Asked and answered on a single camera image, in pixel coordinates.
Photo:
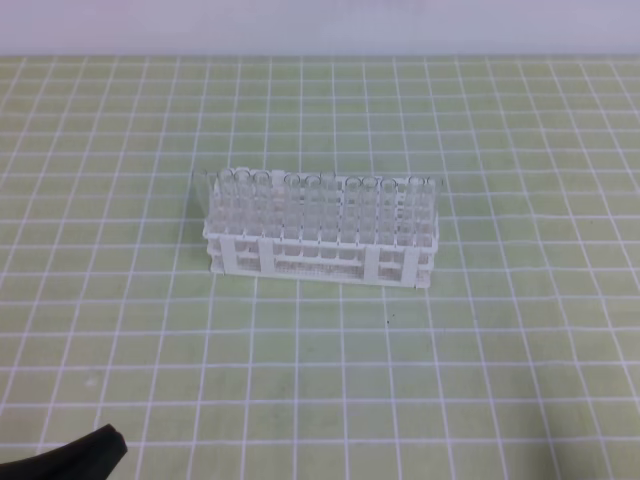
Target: test tube rack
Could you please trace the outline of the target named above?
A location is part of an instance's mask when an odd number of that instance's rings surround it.
[[[250,175],[256,170],[234,169],[227,172],[243,170]],[[235,211],[230,211],[223,202],[223,192],[219,175],[207,173],[202,170],[194,172],[194,184],[200,203],[205,212],[203,236],[208,241],[207,252],[211,256],[211,271],[215,273],[246,275],[258,277],[311,279],[318,281],[331,281],[341,283],[385,285],[396,287],[428,288],[431,283],[431,272],[434,265],[434,256],[438,250],[438,215],[437,196],[439,179],[429,177],[426,179],[423,201],[426,200],[427,220],[421,224],[421,235],[414,233],[409,242],[400,239],[400,224],[405,213],[405,198],[407,195],[408,178],[394,178],[397,188],[394,195],[392,214],[394,221],[391,238],[386,239],[386,244],[381,243],[380,221],[383,216],[382,189],[378,180],[376,189],[376,202],[374,204],[375,227],[374,239],[366,243],[360,238],[360,231],[349,240],[343,241],[342,218],[346,214],[345,185],[348,178],[335,176],[336,208],[337,216],[334,225],[337,226],[337,235],[330,235],[332,241],[324,239],[322,227],[318,232],[318,239],[310,240],[304,235],[304,220],[297,228],[296,238],[285,234],[283,218],[285,216],[287,185],[285,184],[286,172],[273,170],[267,172],[270,176],[270,199],[268,207],[275,228],[267,232],[247,228],[247,225],[238,229],[231,229],[227,219],[242,216],[246,211],[240,209],[254,209],[254,218],[260,215],[262,205],[251,202],[236,205]],[[307,174],[297,174],[304,181]],[[300,205],[306,214],[305,192],[301,189]]]

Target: test tube rim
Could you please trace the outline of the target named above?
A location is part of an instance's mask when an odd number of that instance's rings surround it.
[[[347,177],[347,179],[344,181],[344,185],[345,185],[345,190],[349,189],[352,190],[352,187],[355,187],[355,190],[353,191],[358,191],[358,189],[360,188],[360,185],[362,185],[362,179],[360,179],[359,177]]]
[[[304,179],[305,188],[320,188],[321,180],[319,175],[307,175]]]
[[[387,177],[382,179],[382,181],[380,182],[380,188],[382,189],[383,192],[385,192],[385,187],[387,185],[391,185],[394,193],[398,189],[398,182],[396,182],[395,178]]]
[[[427,182],[424,179],[424,177],[419,177],[417,175],[411,175],[409,177],[409,180],[407,181],[407,183],[412,186],[412,187],[422,187],[424,186]]]
[[[364,177],[362,179],[362,187],[365,190],[375,190],[378,187],[378,179],[372,176]]]
[[[284,176],[284,183],[289,187],[299,187],[301,183],[300,175],[297,173],[287,173]]]
[[[218,180],[220,180],[221,182],[228,181],[228,180],[235,180],[235,174],[233,173],[233,170],[231,170],[230,168],[223,168],[217,173],[216,176],[218,177]]]
[[[257,171],[253,174],[253,182],[256,185],[260,185],[260,186],[270,186],[271,185],[271,175],[269,175],[269,172],[265,171],[265,170],[260,170]]]
[[[236,173],[233,174],[233,178],[238,183],[247,183],[251,179],[251,172],[245,169],[236,170]]]

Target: glass test tube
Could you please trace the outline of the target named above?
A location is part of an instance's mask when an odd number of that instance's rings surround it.
[[[420,196],[424,190],[424,178],[411,176],[405,190],[402,219],[398,227],[398,243],[403,246],[411,246],[414,242],[414,233],[418,221]]]
[[[338,184],[334,172],[320,174],[324,212],[322,219],[322,241],[335,242],[338,240]]]
[[[240,233],[246,229],[248,233],[255,232],[253,224],[256,221],[253,210],[253,185],[249,170],[236,170],[233,178],[236,181],[237,216],[240,220]]]
[[[256,211],[258,212],[258,225],[266,237],[278,238],[280,230],[277,228],[275,212],[273,208],[271,176],[268,172],[256,172],[253,174],[253,184],[256,191]]]
[[[305,240],[318,240],[318,231],[322,221],[323,201],[320,190],[320,177],[309,175],[304,181],[304,228]]]
[[[284,177],[284,238],[298,240],[301,209],[300,209],[300,176],[289,173]]]
[[[373,244],[376,237],[378,179],[365,177],[360,188],[360,243]]]
[[[344,204],[342,210],[342,223],[340,225],[340,242],[356,243],[356,231],[358,229],[358,206],[360,186],[362,180],[358,177],[349,177],[344,184]]]
[[[393,245],[396,224],[396,192],[398,184],[393,178],[380,182],[380,222],[378,239],[384,245]]]
[[[233,170],[230,168],[220,170],[217,177],[222,202],[222,217],[228,232],[237,234],[241,231],[241,224],[236,214],[236,179],[233,176]]]
[[[427,178],[420,196],[418,223],[416,225],[416,245],[419,247],[431,246],[433,242],[435,216],[437,213],[437,183],[437,179]]]

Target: white test tube rack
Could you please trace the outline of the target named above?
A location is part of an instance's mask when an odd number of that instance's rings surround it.
[[[269,174],[272,179],[272,204],[275,210],[273,213],[275,218],[282,218],[286,173],[273,170]],[[299,175],[304,181],[307,174]],[[225,208],[222,205],[220,186],[215,174],[207,174],[206,171],[194,172],[194,183],[200,203],[206,212],[203,236],[208,241],[207,252],[211,256],[211,271],[231,275],[428,288],[434,257],[438,250],[438,188],[432,188],[427,194],[433,197],[429,199],[433,213],[428,215],[427,224],[421,226],[422,232],[427,233],[421,239],[420,246],[417,246],[416,242],[409,246],[398,245],[399,218],[403,213],[404,192],[408,182],[406,178],[394,179],[398,191],[393,244],[376,243],[379,240],[377,230],[373,244],[360,243],[358,236],[355,243],[346,243],[340,238],[340,220],[347,178],[336,176],[339,201],[338,238],[336,241],[327,242],[322,240],[322,234],[319,235],[319,240],[303,239],[302,226],[298,239],[284,238],[282,225],[278,225],[279,228],[271,237],[264,233],[259,236],[249,235],[248,229],[244,229],[241,234],[228,233],[228,228],[221,228]]]

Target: grid line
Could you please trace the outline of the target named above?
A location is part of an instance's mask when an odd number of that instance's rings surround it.
[[[637,476],[638,57],[0,58],[0,112],[2,458]],[[210,275],[196,166],[441,175],[430,289]]]

